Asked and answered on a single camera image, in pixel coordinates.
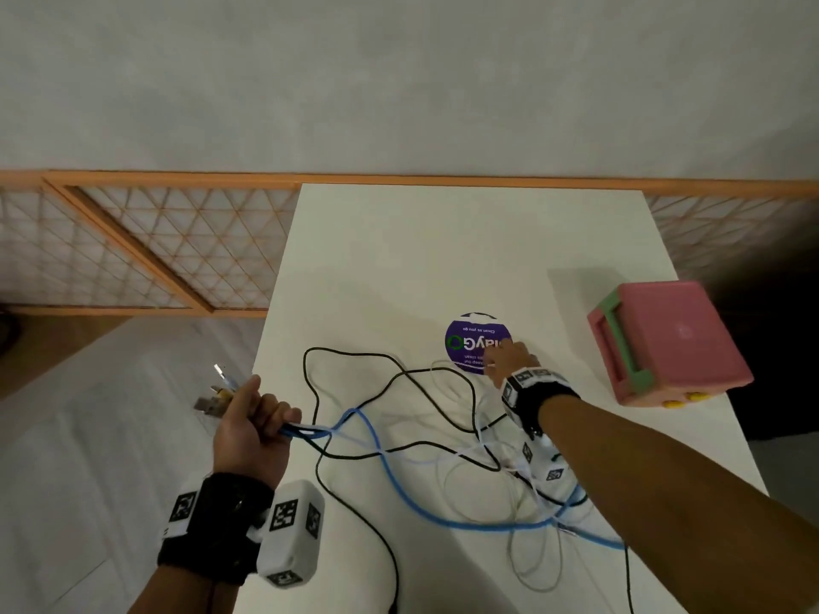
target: tabletop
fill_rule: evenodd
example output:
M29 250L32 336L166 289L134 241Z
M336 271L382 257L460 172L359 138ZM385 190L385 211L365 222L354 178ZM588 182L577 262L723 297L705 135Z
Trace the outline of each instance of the tabletop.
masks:
M486 313L562 372L585 400L670 434L764 490L725 395L678 410L624 408L614 400L587 313L624 281L676 278L639 191L304 185L254 372L263 391L302 407L309 420L314 397L302 374L305 350L383 352L407 368L428 368L446 359L445 331L453 319ZM326 425L379 392L396 372L386 360L320 351L310 354L307 370L321 397L318 423ZM468 408L446 398L453 394L448 388L460 393L465 385L458 388L463 382L437 374L417 379L452 419L468 424ZM470 377L479 392L486 390L484 377ZM470 444L409 381L396 381L367 410L385 445L418 439ZM365 439L360 423L350 427ZM333 444L336 451L362 452L352 443L338 442L337 449ZM421 449L413 456L441 454ZM294 441L286 480L314 480L317 458ZM394 464L409 493L437 515L458 519L460 511L483 521L508 516L506 475L459 467L450 479L453 509L439 478L452 462ZM562 568L557 587L538 594L511 571L507 535L450 530L415 515L378 459L325 459L320 469L331 489L391 543L401 570L400 611L628 612L622 552L572 536L558 540L553 528L518 534L519 567L535 566L546 539L530 583L547 586ZM319 569L311 582L279 590L251 577L236 612L384 612L394 582L378 538L328 499ZM682 611L633 553L631 590L638 611Z

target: purple sticker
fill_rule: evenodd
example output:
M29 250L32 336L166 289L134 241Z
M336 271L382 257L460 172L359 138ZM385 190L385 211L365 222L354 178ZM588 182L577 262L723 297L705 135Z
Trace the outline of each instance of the purple sticker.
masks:
M446 354L466 372L483 374L483 349L511 338L506 326L495 317L483 313L466 313L454 320L446 330Z

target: wrist strap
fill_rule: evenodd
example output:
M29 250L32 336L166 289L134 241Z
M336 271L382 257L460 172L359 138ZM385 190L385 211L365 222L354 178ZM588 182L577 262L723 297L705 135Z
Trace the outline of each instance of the wrist strap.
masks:
M261 481L211 475L202 482L187 531L162 542L157 564L241 586L256 571L260 547L247 533L264 525L272 503L273 490ZM171 521L178 519L178 513L171 515Z
M521 368L509 375L500 387L500 398L506 406L507 415L532 440L536 435L543 435L537 421L540 406L560 394L580 398L562 375L547 368Z

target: white wall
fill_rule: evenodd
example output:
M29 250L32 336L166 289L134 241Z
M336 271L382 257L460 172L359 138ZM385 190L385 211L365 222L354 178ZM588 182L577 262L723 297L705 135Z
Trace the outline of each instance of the white wall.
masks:
M0 168L817 177L818 0L3 0Z

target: left hand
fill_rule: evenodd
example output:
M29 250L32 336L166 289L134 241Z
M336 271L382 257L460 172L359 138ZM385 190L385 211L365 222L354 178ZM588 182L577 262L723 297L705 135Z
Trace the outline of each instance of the left hand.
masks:
M300 423L302 411L273 394L260 396L260 385L253 375L233 396L213 439L213 471L250 476L275 489L290 459L290 438L279 429Z

